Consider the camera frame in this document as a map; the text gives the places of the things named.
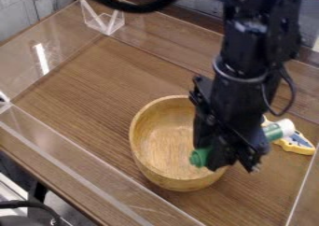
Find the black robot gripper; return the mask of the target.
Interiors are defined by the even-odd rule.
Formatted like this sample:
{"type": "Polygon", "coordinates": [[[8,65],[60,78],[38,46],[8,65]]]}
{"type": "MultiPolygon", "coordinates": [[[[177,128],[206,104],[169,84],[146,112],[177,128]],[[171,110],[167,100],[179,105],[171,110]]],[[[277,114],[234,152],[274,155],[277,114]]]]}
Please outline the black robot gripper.
{"type": "Polygon", "coordinates": [[[213,146],[209,153],[211,171],[241,163],[253,172],[270,152],[261,126],[266,112],[261,83],[266,75],[239,76],[222,59],[217,59],[214,70],[213,78],[194,77],[195,87],[190,91],[195,106],[194,146],[213,146]]]}

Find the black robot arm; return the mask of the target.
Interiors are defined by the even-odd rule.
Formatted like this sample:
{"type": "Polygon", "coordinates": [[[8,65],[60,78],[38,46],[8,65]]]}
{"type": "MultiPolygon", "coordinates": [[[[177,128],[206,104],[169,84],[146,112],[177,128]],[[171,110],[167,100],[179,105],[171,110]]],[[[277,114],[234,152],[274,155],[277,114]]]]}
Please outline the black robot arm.
{"type": "MultiPolygon", "coordinates": [[[[154,0],[140,5],[120,0],[95,1],[144,14],[163,10],[178,0],[154,0]]],[[[215,76],[195,76],[190,91],[197,110],[190,162],[213,172],[241,163],[251,172],[270,152],[263,115],[285,114],[273,109],[279,83],[286,81],[291,94],[297,94],[286,62],[298,57],[303,43],[303,0],[218,1],[223,3],[225,36],[213,64],[215,76]]]]}

